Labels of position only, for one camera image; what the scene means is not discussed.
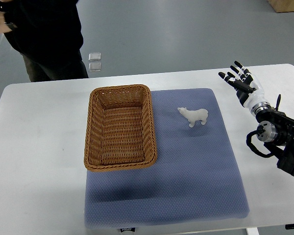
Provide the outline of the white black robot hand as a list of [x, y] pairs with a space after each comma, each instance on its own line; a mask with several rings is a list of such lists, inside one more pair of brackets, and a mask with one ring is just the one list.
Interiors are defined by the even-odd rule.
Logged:
[[218, 75], [234, 88], [240, 104], [249, 109], [253, 116], [262, 110], [270, 109], [271, 105], [265, 99], [263, 87], [257, 77], [238, 61], [234, 64], [235, 66], [230, 66], [233, 72], [219, 72]]

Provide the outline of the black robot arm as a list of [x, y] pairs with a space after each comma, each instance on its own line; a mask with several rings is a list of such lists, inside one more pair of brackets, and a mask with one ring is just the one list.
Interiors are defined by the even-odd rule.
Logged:
[[[294, 176], [294, 119], [278, 110], [281, 95], [278, 96], [276, 107], [271, 107], [268, 102], [255, 104], [251, 113], [258, 121], [257, 129], [246, 136], [246, 144], [256, 155], [263, 158], [275, 156], [277, 167]], [[252, 143], [252, 137], [264, 143], [268, 154], [262, 153]]]

